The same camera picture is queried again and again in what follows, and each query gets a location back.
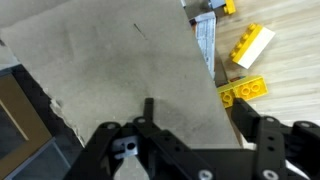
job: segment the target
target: white lego brick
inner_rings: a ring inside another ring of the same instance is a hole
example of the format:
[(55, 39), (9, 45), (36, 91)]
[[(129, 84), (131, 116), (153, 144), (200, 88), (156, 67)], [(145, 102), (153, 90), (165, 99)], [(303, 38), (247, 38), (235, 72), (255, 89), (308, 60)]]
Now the white lego brick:
[(249, 69), (259, 54), (271, 41), (275, 33), (267, 28), (262, 28), (258, 36), (253, 40), (247, 51), (243, 54), (240, 61), (237, 62), (242, 67)]

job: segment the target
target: yellow lego brick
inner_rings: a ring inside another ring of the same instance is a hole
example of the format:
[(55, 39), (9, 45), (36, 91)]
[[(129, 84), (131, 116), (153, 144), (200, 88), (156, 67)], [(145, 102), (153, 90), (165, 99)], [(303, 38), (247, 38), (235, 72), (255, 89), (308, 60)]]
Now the yellow lego brick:
[(226, 0), (226, 6), (223, 7), (223, 10), (226, 14), (233, 14), (236, 12), (236, 7), (233, 0)]
[(233, 87), (231, 84), (226, 84), (218, 88), (219, 96), (222, 100), (222, 104), (225, 108), (233, 105), (233, 99), (235, 97)]
[(268, 93), (262, 76), (249, 76), (231, 83), (236, 97), (250, 100)]
[(234, 49), (230, 52), (233, 62), (239, 62), (243, 54), (250, 47), (253, 40), (259, 35), (263, 27), (259, 24), (252, 23), (248, 26), (246, 32), (241, 36)]

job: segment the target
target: yellow lego piece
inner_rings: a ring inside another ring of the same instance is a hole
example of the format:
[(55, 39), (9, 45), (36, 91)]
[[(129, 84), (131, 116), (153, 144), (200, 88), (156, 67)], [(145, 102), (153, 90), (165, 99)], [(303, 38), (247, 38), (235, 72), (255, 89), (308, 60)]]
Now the yellow lego piece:
[(233, 62), (239, 62), (243, 54), (250, 47), (253, 40), (258, 36), (262, 30), (262, 26), (256, 23), (252, 23), (248, 26), (245, 33), (242, 34), (240, 41), (238, 41), (230, 52), (230, 57)]
[(236, 7), (233, 0), (226, 0), (226, 6), (223, 7), (223, 10), (226, 14), (233, 14), (236, 12)]
[(233, 99), (250, 100), (268, 93), (262, 76), (249, 76), (218, 88), (219, 96), (225, 108), (233, 105)]

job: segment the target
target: white label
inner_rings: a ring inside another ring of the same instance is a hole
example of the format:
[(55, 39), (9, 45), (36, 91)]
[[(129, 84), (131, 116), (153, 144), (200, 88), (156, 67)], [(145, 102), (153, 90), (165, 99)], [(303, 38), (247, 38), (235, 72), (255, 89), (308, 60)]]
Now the white label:
[(196, 38), (212, 78), (214, 78), (215, 28), (215, 18), (197, 22), (196, 26)]

